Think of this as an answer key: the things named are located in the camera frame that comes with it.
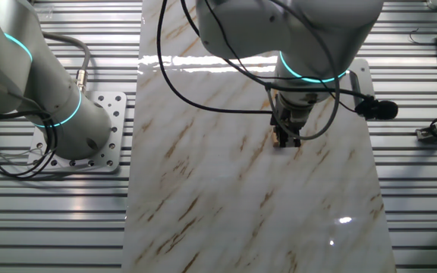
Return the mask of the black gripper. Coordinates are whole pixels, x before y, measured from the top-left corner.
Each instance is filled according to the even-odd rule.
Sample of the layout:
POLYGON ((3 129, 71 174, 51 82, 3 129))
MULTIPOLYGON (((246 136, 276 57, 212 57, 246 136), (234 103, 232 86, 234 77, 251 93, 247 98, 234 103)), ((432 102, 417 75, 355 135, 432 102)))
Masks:
POLYGON ((300 130, 305 126, 311 108, 277 108, 272 111, 272 145, 275 148, 301 147, 300 130))

